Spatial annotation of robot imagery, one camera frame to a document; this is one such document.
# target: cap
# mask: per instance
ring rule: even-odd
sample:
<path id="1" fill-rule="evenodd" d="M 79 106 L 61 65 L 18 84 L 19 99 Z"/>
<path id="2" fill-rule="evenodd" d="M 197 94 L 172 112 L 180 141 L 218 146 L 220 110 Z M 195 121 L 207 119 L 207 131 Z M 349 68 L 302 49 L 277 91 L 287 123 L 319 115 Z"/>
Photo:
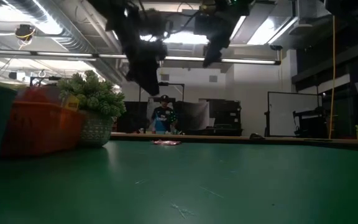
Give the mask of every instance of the cap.
<path id="1" fill-rule="evenodd" d="M 160 101 L 161 101 L 161 102 L 168 102 L 168 99 L 169 99 L 169 96 L 167 96 L 167 95 L 162 95 L 162 96 L 160 97 Z"/>

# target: whiteboard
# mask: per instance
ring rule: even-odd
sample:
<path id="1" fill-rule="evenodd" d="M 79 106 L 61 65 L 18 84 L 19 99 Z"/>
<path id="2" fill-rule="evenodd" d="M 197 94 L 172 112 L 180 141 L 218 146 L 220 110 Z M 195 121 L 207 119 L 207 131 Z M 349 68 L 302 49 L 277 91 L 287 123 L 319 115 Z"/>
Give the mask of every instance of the whiteboard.
<path id="1" fill-rule="evenodd" d="M 299 118 L 294 123 L 293 112 L 314 110 L 321 106 L 321 96 L 300 93 L 275 93 L 268 92 L 268 110 L 270 111 L 270 135 L 271 136 L 295 136 L 296 125 L 299 126 Z"/>

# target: pink object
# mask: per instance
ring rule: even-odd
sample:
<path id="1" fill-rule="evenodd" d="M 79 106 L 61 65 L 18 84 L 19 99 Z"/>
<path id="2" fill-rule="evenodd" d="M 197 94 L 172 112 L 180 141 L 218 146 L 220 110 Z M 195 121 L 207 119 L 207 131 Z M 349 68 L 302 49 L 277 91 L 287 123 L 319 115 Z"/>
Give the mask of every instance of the pink object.
<path id="1" fill-rule="evenodd" d="M 177 146 L 181 144 L 180 141 L 163 141 L 163 140 L 153 141 L 153 143 L 161 146 Z"/>

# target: succulent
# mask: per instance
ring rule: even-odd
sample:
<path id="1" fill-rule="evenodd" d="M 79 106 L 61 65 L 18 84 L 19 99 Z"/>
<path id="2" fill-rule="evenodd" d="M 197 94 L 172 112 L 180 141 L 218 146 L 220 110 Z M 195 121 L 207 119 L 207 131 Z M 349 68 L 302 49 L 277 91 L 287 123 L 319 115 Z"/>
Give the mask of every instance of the succulent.
<path id="1" fill-rule="evenodd" d="M 80 103 L 79 109 L 96 111 L 112 117 L 119 117 L 126 109 L 124 94 L 112 92 L 113 83 L 109 81 L 99 82 L 94 71 L 85 72 L 85 80 L 76 73 L 71 79 L 62 79 L 58 82 L 60 97 L 68 94 L 75 95 Z"/>

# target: gray planter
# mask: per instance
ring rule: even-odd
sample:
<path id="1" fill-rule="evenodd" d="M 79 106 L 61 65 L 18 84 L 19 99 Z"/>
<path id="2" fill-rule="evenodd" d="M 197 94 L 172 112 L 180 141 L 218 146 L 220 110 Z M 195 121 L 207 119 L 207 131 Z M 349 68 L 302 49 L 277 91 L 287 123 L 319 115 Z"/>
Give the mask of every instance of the gray planter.
<path id="1" fill-rule="evenodd" d="M 80 110 L 85 115 L 85 122 L 81 132 L 80 146 L 101 147 L 110 140 L 112 117 Z"/>

